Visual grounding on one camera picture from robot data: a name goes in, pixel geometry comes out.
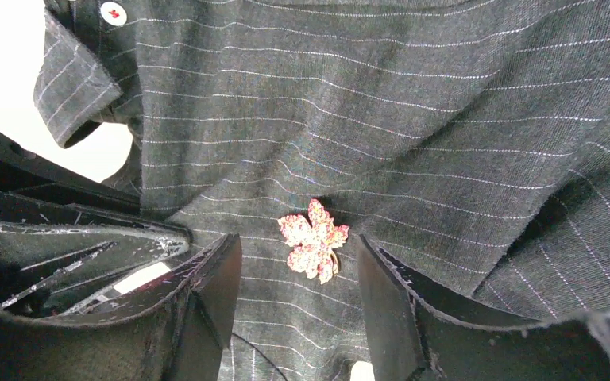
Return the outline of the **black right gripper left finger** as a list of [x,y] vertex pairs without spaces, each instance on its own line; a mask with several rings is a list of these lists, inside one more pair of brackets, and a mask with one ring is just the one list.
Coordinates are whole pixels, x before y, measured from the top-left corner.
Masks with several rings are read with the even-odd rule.
[[0,380],[214,380],[230,347],[241,240],[226,235],[85,313],[0,312]]

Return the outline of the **dark pinstriped garment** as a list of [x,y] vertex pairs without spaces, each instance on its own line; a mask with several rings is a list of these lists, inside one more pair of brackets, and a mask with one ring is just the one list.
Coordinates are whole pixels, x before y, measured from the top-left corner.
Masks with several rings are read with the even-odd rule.
[[[529,318],[610,310],[610,1],[46,2],[34,101],[57,144],[133,134],[106,184],[206,246],[241,236],[221,380],[368,360],[355,241]],[[320,284],[277,221],[351,238]]]

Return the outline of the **red glitter leaf brooch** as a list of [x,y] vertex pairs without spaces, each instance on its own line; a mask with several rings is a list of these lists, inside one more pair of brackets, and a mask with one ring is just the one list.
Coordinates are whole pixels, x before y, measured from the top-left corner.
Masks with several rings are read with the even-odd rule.
[[284,243],[292,248],[287,266],[309,279],[328,283],[340,271],[335,252],[349,239],[348,225],[336,225],[334,218],[316,198],[310,200],[307,213],[289,214],[277,220]]

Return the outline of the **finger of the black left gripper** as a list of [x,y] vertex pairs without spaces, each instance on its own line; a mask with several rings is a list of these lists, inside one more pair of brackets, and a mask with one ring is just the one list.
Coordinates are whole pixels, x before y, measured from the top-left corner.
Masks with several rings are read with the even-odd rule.
[[0,191],[53,202],[139,214],[138,197],[96,183],[23,149],[0,133]]
[[62,314],[133,271],[185,253],[190,240],[173,225],[0,191],[0,310]]

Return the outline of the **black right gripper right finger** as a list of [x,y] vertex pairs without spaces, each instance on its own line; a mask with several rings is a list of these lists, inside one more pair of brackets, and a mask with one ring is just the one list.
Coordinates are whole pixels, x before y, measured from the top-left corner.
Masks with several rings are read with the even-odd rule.
[[539,321],[486,306],[359,237],[357,273],[378,380],[610,380],[610,311]]

